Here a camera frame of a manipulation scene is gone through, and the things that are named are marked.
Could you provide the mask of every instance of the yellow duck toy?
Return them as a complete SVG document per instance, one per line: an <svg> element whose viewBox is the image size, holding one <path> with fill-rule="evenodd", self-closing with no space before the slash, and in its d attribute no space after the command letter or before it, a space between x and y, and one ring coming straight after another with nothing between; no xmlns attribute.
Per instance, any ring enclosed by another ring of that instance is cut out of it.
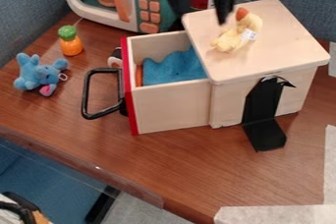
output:
<svg viewBox="0 0 336 224"><path fill-rule="evenodd" d="M211 41L212 47L220 52L232 52L242 48L249 41L255 40L262 27L262 19L251 14L246 8L239 8L236 21L236 28L224 28L219 37Z"/></svg>

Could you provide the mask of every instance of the drawer handle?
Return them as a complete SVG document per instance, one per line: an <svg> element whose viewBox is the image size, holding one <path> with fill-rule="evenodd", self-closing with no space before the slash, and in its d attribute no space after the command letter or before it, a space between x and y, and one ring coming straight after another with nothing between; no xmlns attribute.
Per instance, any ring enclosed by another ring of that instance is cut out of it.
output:
<svg viewBox="0 0 336 224"><path fill-rule="evenodd" d="M98 112L88 113L87 106L88 106L89 82L90 82L91 77L95 74L117 74L118 75L118 103L111 107L102 109ZM123 76L123 71L122 69L119 69L119 68L96 68L86 73L84 77L84 88L83 88L83 96L82 96L82 115L84 118L89 119L89 120L97 119L107 114L116 112L117 110L119 110L122 115L128 116L125 98L124 98L124 92L123 92L122 76Z"/></svg>

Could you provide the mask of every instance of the blue fabric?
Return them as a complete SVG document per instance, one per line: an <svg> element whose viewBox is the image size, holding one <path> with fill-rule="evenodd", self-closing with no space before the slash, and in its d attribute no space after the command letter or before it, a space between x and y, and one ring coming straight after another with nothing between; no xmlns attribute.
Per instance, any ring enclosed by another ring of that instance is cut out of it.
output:
<svg viewBox="0 0 336 224"><path fill-rule="evenodd" d="M26 198L55 224L84 224L85 216L105 188L88 176L0 139L0 164L5 162L0 194L13 192Z"/></svg>
<svg viewBox="0 0 336 224"><path fill-rule="evenodd" d="M206 73L191 46L188 51L167 55L159 63L151 58L144 59L142 78L143 85L155 85L206 79Z"/></svg>

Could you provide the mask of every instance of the blue plush toy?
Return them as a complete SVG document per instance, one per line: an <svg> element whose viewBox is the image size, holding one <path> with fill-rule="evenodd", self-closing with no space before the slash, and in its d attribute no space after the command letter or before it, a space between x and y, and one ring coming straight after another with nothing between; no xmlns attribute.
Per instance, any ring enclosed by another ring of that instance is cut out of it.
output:
<svg viewBox="0 0 336 224"><path fill-rule="evenodd" d="M14 87L20 90L32 90L44 85L39 91L44 96L50 96L60 80L60 72L68 67L68 61L58 59L53 65L39 65L39 56L31 58L25 54L17 55L20 65L20 77L14 81Z"/></svg>

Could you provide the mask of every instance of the wooden table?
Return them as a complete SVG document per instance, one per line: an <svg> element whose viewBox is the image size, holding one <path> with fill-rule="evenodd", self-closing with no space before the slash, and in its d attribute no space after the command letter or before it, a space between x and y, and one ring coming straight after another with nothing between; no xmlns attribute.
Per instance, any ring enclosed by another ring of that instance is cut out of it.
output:
<svg viewBox="0 0 336 224"><path fill-rule="evenodd" d="M105 67L121 36L74 14L25 52L51 64L63 57L57 29L77 23L85 52L69 57L69 80L52 97L19 91L15 60L0 71L0 137L42 153L102 182L195 223L212 223L225 205L315 204L323 201L325 127L336 125L336 79L320 68L300 114L278 118L284 148L254 152L240 126L200 127L132 137L128 119L114 113L94 121L81 115L84 74ZM116 100L116 80L92 80L90 109Z"/></svg>

